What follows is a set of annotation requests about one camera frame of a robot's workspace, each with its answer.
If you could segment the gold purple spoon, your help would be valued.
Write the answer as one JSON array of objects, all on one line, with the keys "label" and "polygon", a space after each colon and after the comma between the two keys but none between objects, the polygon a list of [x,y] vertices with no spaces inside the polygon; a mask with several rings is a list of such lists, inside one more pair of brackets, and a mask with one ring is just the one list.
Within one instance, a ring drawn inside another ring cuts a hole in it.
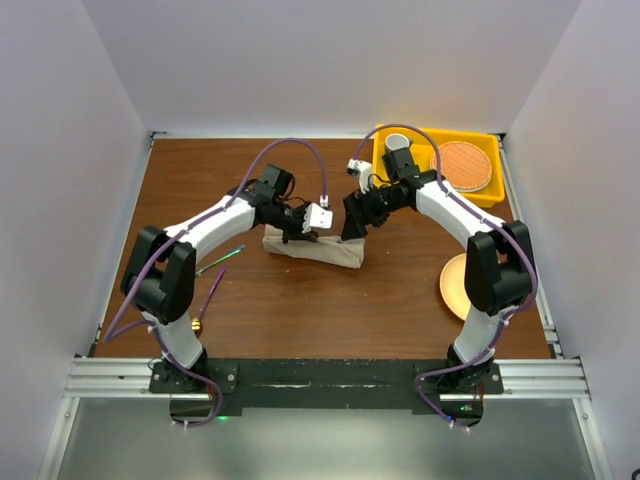
[{"label": "gold purple spoon", "polygon": [[206,311],[222,281],[222,279],[224,278],[225,274],[226,274],[227,268],[226,267],[222,267],[221,270],[218,272],[213,284],[211,285],[211,288],[209,289],[207,296],[205,297],[201,307],[199,308],[199,311],[197,313],[197,315],[195,317],[192,318],[191,321],[191,326],[192,326],[192,330],[195,333],[196,337],[199,337],[202,332],[203,332],[203,319],[204,316],[206,314]]}]

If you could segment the iridescent fork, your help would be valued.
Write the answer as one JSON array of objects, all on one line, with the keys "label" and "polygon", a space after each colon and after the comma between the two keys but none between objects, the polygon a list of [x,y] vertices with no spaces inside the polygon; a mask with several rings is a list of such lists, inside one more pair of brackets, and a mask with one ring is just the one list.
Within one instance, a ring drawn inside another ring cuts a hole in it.
[{"label": "iridescent fork", "polygon": [[231,250],[230,252],[226,253],[225,255],[222,255],[221,257],[219,257],[218,259],[204,265],[203,267],[199,268],[198,270],[196,270],[195,273],[195,277],[200,277],[201,275],[203,275],[206,271],[210,270],[211,268],[221,264],[222,262],[232,258],[233,256],[241,253],[244,249],[245,249],[245,244],[241,244],[238,247],[234,248],[233,250]]}]

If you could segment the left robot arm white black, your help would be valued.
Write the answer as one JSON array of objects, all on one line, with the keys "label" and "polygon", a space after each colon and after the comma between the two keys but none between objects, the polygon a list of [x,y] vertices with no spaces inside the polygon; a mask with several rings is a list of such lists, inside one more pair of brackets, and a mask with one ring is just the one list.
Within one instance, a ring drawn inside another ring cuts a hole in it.
[{"label": "left robot arm white black", "polygon": [[143,316],[161,348],[161,366],[169,381],[185,392],[213,391],[205,347],[189,315],[196,267],[222,243],[260,225],[270,225],[288,240],[314,240],[331,224],[327,200],[289,204],[292,173],[268,165],[256,179],[245,178],[204,212],[177,225],[143,228],[128,260],[121,292],[125,299],[107,330],[111,340],[124,333],[121,317],[128,307]]}]

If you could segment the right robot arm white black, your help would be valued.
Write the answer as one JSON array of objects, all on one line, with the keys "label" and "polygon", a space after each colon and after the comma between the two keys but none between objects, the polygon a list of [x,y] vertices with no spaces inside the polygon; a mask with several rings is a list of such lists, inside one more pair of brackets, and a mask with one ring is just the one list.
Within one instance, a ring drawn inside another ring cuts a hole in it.
[{"label": "right robot arm white black", "polygon": [[465,325],[449,348],[449,362],[440,373],[448,386],[469,392],[481,380],[480,368],[491,363],[497,341],[511,316],[533,301],[538,278],[527,226],[505,222],[457,193],[435,170],[423,171],[407,147],[385,155],[391,182],[371,184],[373,166],[351,159],[347,173],[359,188],[343,199],[345,222],[341,239],[362,239],[367,228],[380,227],[404,208],[431,218],[466,251],[464,289],[471,302]]}]

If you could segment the beige cloth napkin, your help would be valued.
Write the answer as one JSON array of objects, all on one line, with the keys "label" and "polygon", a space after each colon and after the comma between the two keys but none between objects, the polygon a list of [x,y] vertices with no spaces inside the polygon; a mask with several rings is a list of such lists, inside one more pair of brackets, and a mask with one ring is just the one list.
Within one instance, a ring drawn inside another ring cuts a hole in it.
[{"label": "beige cloth napkin", "polygon": [[262,238],[269,254],[312,260],[348,269],[359,269],[365,257],[365,239],[343,241],[339,236],[322,236],[316,242],[283,241],[283,231],[267,225]]}]

